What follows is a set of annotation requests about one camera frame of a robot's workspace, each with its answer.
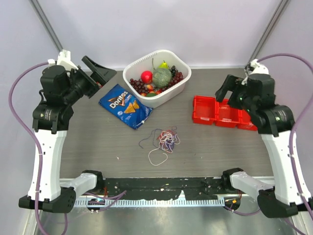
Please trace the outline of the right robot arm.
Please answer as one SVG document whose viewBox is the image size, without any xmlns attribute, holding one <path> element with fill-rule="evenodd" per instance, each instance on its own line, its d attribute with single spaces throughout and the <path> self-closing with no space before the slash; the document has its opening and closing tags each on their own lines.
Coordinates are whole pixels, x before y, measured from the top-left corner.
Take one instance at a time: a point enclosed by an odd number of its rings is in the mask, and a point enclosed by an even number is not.
<svg viewBox="0 0 313 235">
<path fill-rule="evenodd" d="M 216 91 L 218 102 L 230 91 L 228 105 L 248 113 L 266 146 L 274 176 L 271 185 L 249 176 L 241 168 L 232 168 L 222 173 L 221 188 L 226 193 L 239 190 L 249 195 L 267 218 L 287 218 L 302 211 L 311 212 L 313 197 L 304 179 L 294 178 L 293 170 L 299 166 L 296 145 L 290 142 L 290 138 L 295 138 L 291 132 L 295 121 L 288 106 L 275 103 L 274 87 L 275 81 L 268 74 L 252 74 L 247 80 L 228 75 Z"/>
</svg>

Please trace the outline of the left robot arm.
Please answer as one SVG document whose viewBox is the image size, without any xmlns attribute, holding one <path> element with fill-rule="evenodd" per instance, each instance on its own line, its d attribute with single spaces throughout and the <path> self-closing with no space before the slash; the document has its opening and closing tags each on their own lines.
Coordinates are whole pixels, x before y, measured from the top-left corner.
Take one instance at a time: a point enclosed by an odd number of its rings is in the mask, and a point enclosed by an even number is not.
<svg viewBox="0 0 313 235">
<path fill-rule="evenodd" d="M 41 101 L 33 111 L 31 133 L 35 137 L 36 153 L 32 183 L 19 207 L 51 213 L 69 213 L 75 200 L 91 192 L 100 195 L 104 189 L 102 173 L 85 170 L 77 178 L 60 184 L 61 155 L 72 106 L 83 96 L 91 98 L 115 75 L 116 71 L 84 56 L 82 61 L 91 70 L 86 74 L 70 60 L 61 60 L 45 68 L 40 78 Z"/>
</svg>

